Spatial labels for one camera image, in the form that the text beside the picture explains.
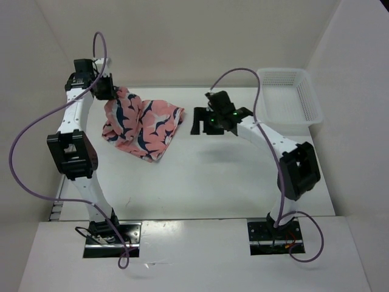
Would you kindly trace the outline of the pink shark print shorts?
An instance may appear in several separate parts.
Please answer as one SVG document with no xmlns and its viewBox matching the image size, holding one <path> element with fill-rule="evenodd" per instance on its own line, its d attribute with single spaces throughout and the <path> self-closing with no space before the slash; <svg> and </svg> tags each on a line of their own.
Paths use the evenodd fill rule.
<svg viewBox="0 0 389 292">
<path fill-rule="evenodd" d="M 185 110 L 165 100 L 143 100 L 126 87 L 104 105 L 102 138 L 144 161 L 157 162 L 183 122 Z"/>
</svg>

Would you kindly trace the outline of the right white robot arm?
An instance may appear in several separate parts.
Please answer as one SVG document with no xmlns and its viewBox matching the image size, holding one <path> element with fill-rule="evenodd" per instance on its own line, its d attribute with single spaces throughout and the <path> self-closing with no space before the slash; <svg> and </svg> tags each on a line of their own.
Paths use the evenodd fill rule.
<svg viewBox="0 0 389 292">
<path fill-rule="evenodd" d="M 275 159 L 277 187 L 281 198 L 267 215 L 267 234 L 280 239 L 297 213 L 297 201 L 320 181 L 321 174 L 314 147 L 298 143 L 261 123 L 245 107 L 236 108 L 226 91 L 207 93 L 206 107 L 193 111 L 192 135 L 223 135 L 226 131 L 245 139 L 258 148 L 267 148 Z"/>
</svg>

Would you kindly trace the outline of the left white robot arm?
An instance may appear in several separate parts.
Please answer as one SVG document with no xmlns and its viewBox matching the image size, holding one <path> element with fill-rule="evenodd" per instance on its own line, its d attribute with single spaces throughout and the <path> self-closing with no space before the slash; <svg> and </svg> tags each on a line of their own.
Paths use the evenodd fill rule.
<svg viewBox="0 0 389 292">
<path fill-rule="evenodd" d="M 67 107 L 55 134 L 46 142 L 58 171 L 80 193 L 89 214 L 89 232 L 108 243 L 119 240 L 122 232 L 117 216 L 107 202 L 97 178 L 98 156 L 86 135 L 89 110 L 94 99 L 117 97 L 109 71 L 109 58 L 74 60 L 75 71 L 64 89 Z"/>
</svg>

